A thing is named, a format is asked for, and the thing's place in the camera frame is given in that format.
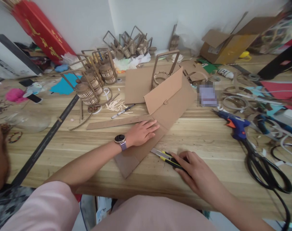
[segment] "smartwatch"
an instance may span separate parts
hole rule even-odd
[[[118,135],[115,137],[115,143],[120,144],[121,146],[121,150],[124,151],[127,149],[127,145],[126,145],[126,137],[125,135]]]

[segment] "pink yarn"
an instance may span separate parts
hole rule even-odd
[[[22,103],[28,98],[23,98],[24,91],[20,88],[12,88],[6,94],[6,100],[10,102]]]

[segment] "pink shirt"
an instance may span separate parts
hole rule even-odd
[[[5,230],[72,230],[79,203],[65,183],[41,185],[2,227]],[[165,197],[135,196],[97,224],[96,230],[216,230],[199,211]]]

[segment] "white wall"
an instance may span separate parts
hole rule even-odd
[[[12,42],[27,45],[32,43],[32,38],[26,34],[15,18],[0,2],[0,34],[4,34]]]
[[[199,45],[209,29],[230,33],[249,11],[242,26],[254,16],[274,15],[287,0],[109,0],[116,34],[131,33],[137,25],[152,45],[167,49],[177,21],[190,29]]]
[[[231,32],[245,11],[242,27],[254,16],[275,15],[288,0],[33,0],[76,52],[103,45],[110,30],[116,38],[137,25],[153,46],[168,48],[173,25],[179,22],[201,38],[212,28]],[[31,43],[16,20],[0,10],[0,33],[10,40]]]
[[[107,0],[33,0],[76,53],[102,46],[114,27]]]

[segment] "box cutter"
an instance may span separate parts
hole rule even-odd
[[[171,166],[173,166],[175,168],[179,168],[181,170],[184,170],[186,172],[186,170],[171,156],[171,154],[164,152],[164,151],[159,151],[155,148],[153,148],[151,150],[151,152],[153,154],[156,154],[158,157],[160,157],[161,160],[163,160],[164,162],[170,164]]]

